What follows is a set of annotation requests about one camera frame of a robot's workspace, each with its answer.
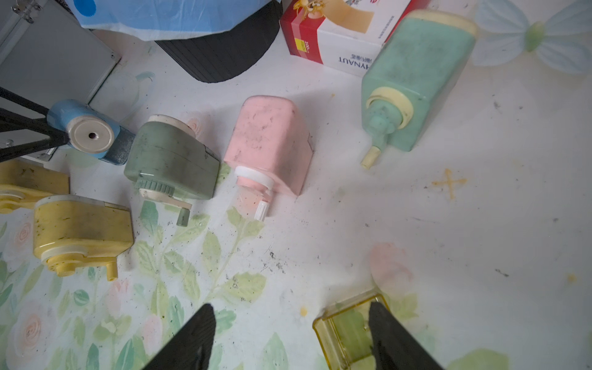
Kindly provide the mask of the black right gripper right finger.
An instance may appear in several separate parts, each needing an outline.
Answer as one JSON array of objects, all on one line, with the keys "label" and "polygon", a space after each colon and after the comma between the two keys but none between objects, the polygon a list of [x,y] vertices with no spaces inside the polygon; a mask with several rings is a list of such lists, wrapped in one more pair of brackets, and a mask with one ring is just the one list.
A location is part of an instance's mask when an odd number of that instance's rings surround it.
[{"label": "black right gripper right finger", "polygon": [[385,305],[371,303],[368,318],[376,370],[443,370]]}]

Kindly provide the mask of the blue pencil sharpener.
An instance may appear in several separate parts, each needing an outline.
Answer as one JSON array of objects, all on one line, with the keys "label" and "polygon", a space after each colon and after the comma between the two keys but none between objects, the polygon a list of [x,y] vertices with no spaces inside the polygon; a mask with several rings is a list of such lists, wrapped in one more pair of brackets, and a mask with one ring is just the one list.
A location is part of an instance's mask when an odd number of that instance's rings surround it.
[{"label": "blue pencil sharpener", "polygon": [[69,146],[116,166],[127,162],[135,139],[135,134],[115,120],[77,100],[55,103],[47,123],[68,135]]}]

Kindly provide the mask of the yellow transparent shavings tray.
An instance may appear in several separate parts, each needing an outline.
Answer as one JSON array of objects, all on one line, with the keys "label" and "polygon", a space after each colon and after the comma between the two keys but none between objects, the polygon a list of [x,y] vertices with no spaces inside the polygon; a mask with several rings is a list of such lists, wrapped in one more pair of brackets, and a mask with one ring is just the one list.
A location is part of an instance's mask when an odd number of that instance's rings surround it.
[{"label": "yellow transparent shavings tray", "polygon": [[369,327],[371,304],[388,305],[377,289],[326,307],[313,324],[330,369],[374,369],[372,334]]}]

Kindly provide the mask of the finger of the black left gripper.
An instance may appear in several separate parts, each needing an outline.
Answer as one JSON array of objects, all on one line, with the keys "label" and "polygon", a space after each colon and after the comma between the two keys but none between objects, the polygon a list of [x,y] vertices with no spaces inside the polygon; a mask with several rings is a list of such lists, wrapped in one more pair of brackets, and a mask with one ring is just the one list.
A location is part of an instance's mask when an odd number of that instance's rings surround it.
[{"label": "finger of the black left gripper", "polygon": [[1,162],[15,160],[40,151],[47,151],[69,143],[69,135],[55,129],[47,123],[49,109],[37,103],[27,100],[8,89],[1,88],[1,98],[15,103],[23,108],[41,114],[43,118],[32,119],[1,108],[1,132],[13,133],[20,130],[27,130],[44,136],[42,140],[29,140],[28,143],[8,146],[1,149]]}]

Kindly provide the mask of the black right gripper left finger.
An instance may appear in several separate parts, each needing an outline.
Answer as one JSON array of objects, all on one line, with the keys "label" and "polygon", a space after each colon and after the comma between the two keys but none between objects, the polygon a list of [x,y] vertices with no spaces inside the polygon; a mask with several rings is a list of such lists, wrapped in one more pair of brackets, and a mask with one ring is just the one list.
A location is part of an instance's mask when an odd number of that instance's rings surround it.
[{"label": "black right gripper left finger", "polygon": [[208,369],[216,325],[213,306],[203,305],[144,369]]}]

